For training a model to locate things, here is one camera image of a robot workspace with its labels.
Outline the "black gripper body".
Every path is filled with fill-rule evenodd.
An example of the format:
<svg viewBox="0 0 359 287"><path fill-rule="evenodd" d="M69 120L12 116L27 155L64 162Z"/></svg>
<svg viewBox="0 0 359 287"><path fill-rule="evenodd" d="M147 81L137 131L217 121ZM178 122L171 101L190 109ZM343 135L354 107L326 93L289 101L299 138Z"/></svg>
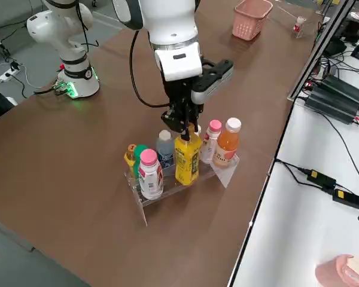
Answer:
<svg viewBox="0 0 359 287"><path fill-rule="evenodd" d="M163 78L165 93L168 96L169 103L175 112L185 113L186 103L188 103L191 108L195 106L198 113L203 112L204 104L197 105L191 103L191 92L193 90L193 82L195 80L196 77L175 81L166 81L165 78Z"/></svg>

